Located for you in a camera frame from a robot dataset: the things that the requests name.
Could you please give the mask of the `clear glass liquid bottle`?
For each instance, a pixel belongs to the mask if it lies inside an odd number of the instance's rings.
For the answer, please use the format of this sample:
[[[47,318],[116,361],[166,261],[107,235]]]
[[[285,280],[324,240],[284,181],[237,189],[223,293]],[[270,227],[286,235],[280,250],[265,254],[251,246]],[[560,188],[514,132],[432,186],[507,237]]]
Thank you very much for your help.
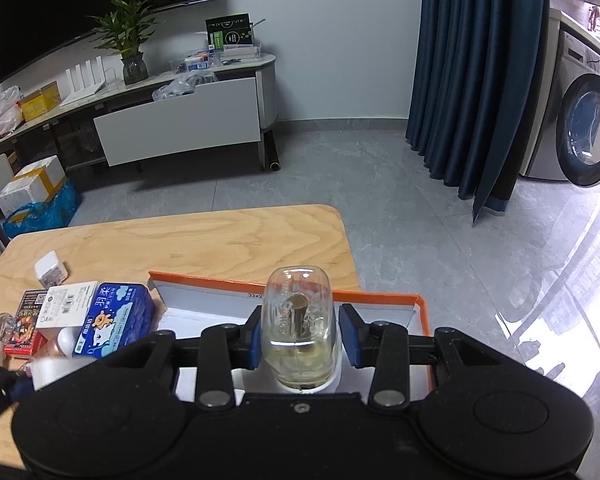
[[[341,370],[341,338],[332,286],[318,266],[284,266],[265,285],[262,358],[285,391],[325,392]]]

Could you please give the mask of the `white cube charger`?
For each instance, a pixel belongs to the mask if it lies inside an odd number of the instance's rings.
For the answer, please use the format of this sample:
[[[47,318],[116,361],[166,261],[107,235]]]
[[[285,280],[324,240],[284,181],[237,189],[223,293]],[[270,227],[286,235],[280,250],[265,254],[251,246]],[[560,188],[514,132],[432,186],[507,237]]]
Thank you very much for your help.
[[[57,252],[52,250],[34,264],[34,273],[44,288],[61,285],[69,276],[69,272]]]

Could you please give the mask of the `white plug-in vaporizer device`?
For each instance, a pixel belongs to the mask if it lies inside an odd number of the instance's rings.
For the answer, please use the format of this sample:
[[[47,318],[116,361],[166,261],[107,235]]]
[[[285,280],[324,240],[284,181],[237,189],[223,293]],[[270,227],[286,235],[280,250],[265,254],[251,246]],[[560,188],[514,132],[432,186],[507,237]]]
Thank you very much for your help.
[[[96,362],[96,359],[86,358],[85,356],[79,358],[46,356],[31,361],[23,369],[31,378],[33,389],[38,391],[94,362]]]

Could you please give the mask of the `red and blue card box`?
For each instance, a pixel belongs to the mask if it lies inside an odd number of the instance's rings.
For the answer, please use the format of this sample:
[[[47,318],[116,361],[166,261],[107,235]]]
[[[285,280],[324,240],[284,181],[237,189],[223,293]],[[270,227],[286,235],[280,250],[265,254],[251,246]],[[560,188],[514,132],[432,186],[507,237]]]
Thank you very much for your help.
[[[5,353],[8,356],[27,359],[46,344],[46,338],[36,329],[45,297],[45,289],[26,290],[23,293],[14,315],[14,327],[5,341]]]

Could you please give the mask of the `copper tube white cap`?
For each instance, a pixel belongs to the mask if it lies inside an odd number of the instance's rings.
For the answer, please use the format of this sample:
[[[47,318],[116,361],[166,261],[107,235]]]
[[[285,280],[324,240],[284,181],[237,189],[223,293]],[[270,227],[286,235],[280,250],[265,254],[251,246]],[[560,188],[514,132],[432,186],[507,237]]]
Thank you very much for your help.
[[[79,326],[67,326],[62,328],[56,336],[46,342],[38,350],[41,358],[69,358],[73,357],[73,350],[78,341],[81,329]]]

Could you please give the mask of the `orange rimmed white tray box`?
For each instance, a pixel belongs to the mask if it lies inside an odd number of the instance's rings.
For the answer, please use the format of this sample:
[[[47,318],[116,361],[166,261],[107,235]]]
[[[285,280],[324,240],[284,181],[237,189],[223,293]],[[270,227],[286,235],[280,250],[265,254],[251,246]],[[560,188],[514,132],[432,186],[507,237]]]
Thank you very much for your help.
[[[198,278],[150,271],[154,289],[163,303],[156,329],[172,330],[176,338],[199,337],[201,332],[222,323],[245,324],[255,307],[262,304],[264,285],[248,282]],[[380,292],[347,292],[333,290],[335,307],[352,304],[366,323],[390,321],[406,327],[410,335],[430,336],[426,301],[418,295],[381,294]],[[196,367],[181,366],[175,394],[181,401],[193,402],[196,386]],[[335,374],[314,389],[294,390],[276,382],[266,364],[256,370],[233,370],[238,404],[249,393],[319,394],[337,392],[361,393],[366,402],[374,370],[353,367],[341,346],[340,363]],[[411,367],[411,400],[422,400],[432,388],[434,378],[427,365]]]

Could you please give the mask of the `blue tin box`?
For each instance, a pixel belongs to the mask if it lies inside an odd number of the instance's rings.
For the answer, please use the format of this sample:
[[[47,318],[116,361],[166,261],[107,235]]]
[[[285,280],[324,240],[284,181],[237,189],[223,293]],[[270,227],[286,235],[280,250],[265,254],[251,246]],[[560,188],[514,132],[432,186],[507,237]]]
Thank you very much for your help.
[[[156,313],[143,284],[100,283],[72,355],[101,359],[145,337]]]

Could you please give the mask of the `white labelled carton box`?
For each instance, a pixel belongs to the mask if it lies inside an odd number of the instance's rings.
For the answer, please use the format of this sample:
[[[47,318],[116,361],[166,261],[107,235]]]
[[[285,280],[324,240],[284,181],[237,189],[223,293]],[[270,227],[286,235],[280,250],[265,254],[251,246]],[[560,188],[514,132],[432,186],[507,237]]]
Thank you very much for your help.
[[[96,281],[58,285],[47,289],[38,320],[37,330],[60,330],[82,326],[90,310]]]

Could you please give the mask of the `white tv cabinet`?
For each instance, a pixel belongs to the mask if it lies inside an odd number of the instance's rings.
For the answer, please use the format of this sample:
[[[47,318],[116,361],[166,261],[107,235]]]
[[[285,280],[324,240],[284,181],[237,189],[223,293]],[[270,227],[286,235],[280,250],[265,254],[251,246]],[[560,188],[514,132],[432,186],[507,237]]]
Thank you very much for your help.
[[[0,153],[23,149],[16,145],[36,130],[45,130],[65,170],[99,162],[110,166],[237,144],[254,144],[264,170],[279,168],[274,139],[277,122],[276,56],[263,53],[248,61],[212,68],[215,81],[198,84],[193,92],[162,101],[151,92],[175,78],[172,73],[150,77],[138,84],[108,84],[94,96],[58,106],[25,122],[0,139]],[[102,154],[70,162],[61,148],[62,124],[92,122]]]

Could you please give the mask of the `blue plastic bag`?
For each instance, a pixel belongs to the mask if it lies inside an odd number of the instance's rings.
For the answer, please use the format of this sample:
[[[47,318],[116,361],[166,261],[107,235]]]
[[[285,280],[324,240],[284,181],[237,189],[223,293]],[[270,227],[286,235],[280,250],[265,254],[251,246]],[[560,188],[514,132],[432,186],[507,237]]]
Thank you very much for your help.
[[[66,228],[82,203],[82,196],[67,180],[48,202],[23,205],[2,223],[11,240],[20,234]]]

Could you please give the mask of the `white router with antennas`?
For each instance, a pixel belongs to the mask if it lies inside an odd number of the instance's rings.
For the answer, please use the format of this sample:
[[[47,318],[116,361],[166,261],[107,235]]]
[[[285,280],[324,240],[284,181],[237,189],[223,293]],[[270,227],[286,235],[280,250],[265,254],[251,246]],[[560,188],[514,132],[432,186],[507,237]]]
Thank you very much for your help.
[[[100,56],[94,61],[86,60],[67,68],[65,75],[69,84],[69,94],[60,102],[61,107],[94,96],[106,84],[104,63]]]

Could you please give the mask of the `dark blue curtain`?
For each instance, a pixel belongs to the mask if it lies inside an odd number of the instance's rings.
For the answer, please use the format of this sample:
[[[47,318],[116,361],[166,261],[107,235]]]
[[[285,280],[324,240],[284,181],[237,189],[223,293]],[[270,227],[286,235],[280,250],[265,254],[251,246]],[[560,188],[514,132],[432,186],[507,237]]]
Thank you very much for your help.
[[[405,139],[430,177],[506,211],[539,99],[548,0],[422,0]]]

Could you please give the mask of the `yellow cardboard box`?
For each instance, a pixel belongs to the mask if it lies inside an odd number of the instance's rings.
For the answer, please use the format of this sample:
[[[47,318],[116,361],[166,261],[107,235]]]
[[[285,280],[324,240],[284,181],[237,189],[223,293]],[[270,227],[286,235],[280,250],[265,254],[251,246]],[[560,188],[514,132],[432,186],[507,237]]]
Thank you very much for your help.
[[[60,102],[58,84],[56,81],[52,81],[24,96],[19,101],[19,106],[23,119],[30,122],[55,108]]]

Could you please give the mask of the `potted green plant glass vase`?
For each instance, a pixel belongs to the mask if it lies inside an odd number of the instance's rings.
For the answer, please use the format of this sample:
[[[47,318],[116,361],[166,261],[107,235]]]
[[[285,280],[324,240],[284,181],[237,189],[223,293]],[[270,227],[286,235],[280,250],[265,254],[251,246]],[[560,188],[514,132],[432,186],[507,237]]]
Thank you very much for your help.
[[[122,62],[123,82],[136,84],[148,78],[140,46],[155,33],[154,0],[107,0],[111,8],[93,16],[97,49],[114,51]]]

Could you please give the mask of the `white plastic bag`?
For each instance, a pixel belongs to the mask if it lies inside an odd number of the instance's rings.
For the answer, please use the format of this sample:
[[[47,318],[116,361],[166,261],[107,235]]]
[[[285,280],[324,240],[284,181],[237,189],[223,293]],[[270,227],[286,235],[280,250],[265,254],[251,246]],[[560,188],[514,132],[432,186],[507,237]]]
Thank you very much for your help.
[[[0,138],[13,133],[23,122],[19,105],[22,97],[18,86],[11,86],[0,94]]]

